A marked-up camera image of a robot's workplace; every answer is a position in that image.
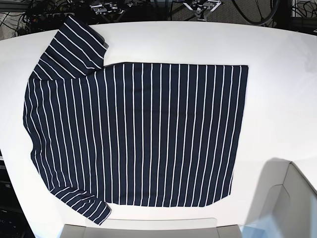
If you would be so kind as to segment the grey plastic bin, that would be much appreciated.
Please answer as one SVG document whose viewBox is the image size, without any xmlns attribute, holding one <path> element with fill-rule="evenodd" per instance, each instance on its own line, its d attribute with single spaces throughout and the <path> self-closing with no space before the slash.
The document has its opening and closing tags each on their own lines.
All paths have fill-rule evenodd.
<svg viewBox="0 0 317 238">
<path fill-rule="evenodd" d="M 315 238 L 317 191 L 293 162 L 267 161 L 240 230 L 244 238 Z"/>
</svg>

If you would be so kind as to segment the metal clamp bracket left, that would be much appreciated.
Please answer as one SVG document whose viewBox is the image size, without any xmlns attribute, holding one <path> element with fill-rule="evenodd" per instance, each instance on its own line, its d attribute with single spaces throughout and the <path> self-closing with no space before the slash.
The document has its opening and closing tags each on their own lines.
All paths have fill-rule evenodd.
<svg viewBox="0 0 317 238">
<path fill-rule="evenodd" d="M 121 14 L 123 12 L 120 9 L 116 2 L 93 2 L 90 5 L 91 10 L 93 10 L 96 14 Z"/>
</svg>

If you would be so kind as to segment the navy white striped T-shirt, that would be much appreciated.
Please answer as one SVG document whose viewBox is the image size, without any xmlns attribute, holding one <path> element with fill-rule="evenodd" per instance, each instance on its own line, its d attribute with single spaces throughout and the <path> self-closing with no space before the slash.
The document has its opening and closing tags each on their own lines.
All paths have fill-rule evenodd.
<svg viewBox="0 0 317 238">
<path fill-rule="evenodd" d="M 68 16 L 33 69 L 23 124 L 48 191 L 100 225 L 110 204 L 205 207 L 231 193 L 246 65 L 104 65 Z"/>
</svg>

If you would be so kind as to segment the metal clamp bracket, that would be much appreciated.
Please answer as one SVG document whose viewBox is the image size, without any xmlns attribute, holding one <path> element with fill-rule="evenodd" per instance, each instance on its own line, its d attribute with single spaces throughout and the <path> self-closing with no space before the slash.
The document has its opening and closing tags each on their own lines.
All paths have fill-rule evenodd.
<svg viewBox="0 0 317 238">
<path fill-rule="evenodd" d="M 90 5 L 91 10 L 93 10 L 96 14 L 121 14 L 123 12 L 120 9 L 116 2 L 93 2 Z"/>
<path fill-rule="evenodd" d="M 198 21 L 207 21 L 219 6 L 223 4 L 220 0 L 185 0 L 183 4 L 193 13 Z"/>
</svg>

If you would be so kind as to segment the metal clamp bracket right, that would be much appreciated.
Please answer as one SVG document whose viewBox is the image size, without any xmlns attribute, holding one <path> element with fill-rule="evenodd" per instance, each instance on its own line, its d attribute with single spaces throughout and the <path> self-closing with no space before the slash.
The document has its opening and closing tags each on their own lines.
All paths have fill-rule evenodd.
<svg viewBox="0 0 317 238">
<path fill-rule="evenodd" d="M 183 4 L 193 13 L 198 21 L 207 21 L 219 6 L 223 4 L 220 0 L 185 0 Z"/>
</svg>

